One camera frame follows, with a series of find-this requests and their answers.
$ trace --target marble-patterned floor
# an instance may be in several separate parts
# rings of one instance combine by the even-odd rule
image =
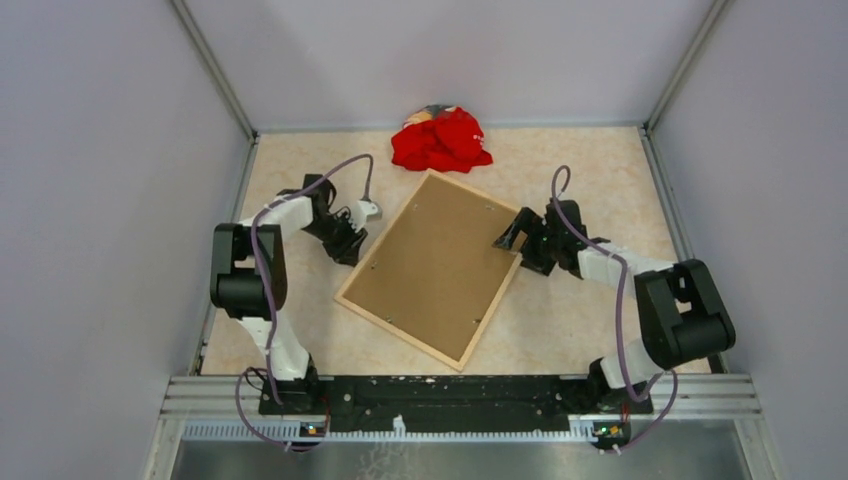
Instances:
[[[364,253],[385,228],[422,173],[391,164],[394,132],[263,135],[244,201],[254,214],[283,188],[300,187],[305,173],[324,173],[362,152],[376,159],[371,197],[383,219],[368,225]],[[568,164],[570,198],[581,207],[590,236],[603,236],[645,256],[674,259],[659,199],[635,127],[490,129],[486,149],[495,163],[451,176],[539,213],[550,195],[554,169]],[[336,206],[362,194],[362,162],[336,174]],[[454,374],[447,365],[358,317],[333,301],[352,269],[334,264],[307,234],[286,243],[286,308],[303,346],[322,374]],[[546,278],[519,269],[468,361],[465,374],[584,373],[615,349],[615,292],[555,270]],[[625,339],[638,336],[635,301],[624,309]],[[203,365],[204,374],[237,374],[264,361],[235,320],[219,311]],[[683,372],[709,372],[706,361]]]

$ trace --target cork board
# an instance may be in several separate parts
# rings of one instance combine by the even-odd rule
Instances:
[[[461,371],[521,262],[492,247],[517,213],[428,171],[336,301]]]

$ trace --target red cloth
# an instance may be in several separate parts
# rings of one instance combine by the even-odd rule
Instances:
[[[407,170],[468,173],[471,167],[492,163],[492,156],[483,150],[480,124],[459,107],[407,126],[392,137],[392,147],[392,163]]]

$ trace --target light purple wall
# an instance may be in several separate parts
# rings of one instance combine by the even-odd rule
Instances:
[[[3,2],[0,478],[137,478],[246,141],[164,0]]]
[[[790,478],[844,478],[848,3],[736,2],[658,132]]]
[[[188,0],[254,126],[645,120],[711,0]]]

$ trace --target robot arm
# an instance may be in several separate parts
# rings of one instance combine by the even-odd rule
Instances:
[[[320,175],[306,175],[304,186],[315,182]],[[297,190],[284,190],[275,200]],[[330,213],[335,187],[326,180],[307,196],[279,203],[261,220],[257,239],[271,276],[271,291],[276,310],[277,329],[266,350],[271,330],[271,312],[256,267],[239,267],[236,262],[253,256],[250,227],[255,217],[239,223],[223,223],[215,228],[212,250],[212,303],[239,321],[263,355],[270,354],[275,378],[295,380],[304,378],[309,365],[309,353],[298,342],[292,330],[284,304],[288,290],[283,245],[292,234],[303,230],[321,240],[324,250],[336,263],[356,265],[359,247],[368,235],[363,228],[370,220],[380,218],[380,207],[368,200],[359,200],[346,211]]]
[[[592,242],[609,252],[603,253],[575,236],[559,218],[553,202],[558,202],[569,223],[586,235],[580,208],[573,200],[552,198],[542,218],[524,207],[494,246],[511,249],[518,234],[527,238],[520,247],[521,265],[542,275],[550,275],[554,266],[581,279],[591,279],[617,288],[621,263],[627,263],[624,293],[636,298],[642,338],[624,349],[625,361],[633,383],[691,360],[725,351],[733,346],[736,333],[721,296],[700,260],[672,263],[642,257],[603,238]],[[680,311],[678,303],[688,304]],[[618,355],[598,359],[590,366],[590,381],[598,395],[620,392],[622,378]]]

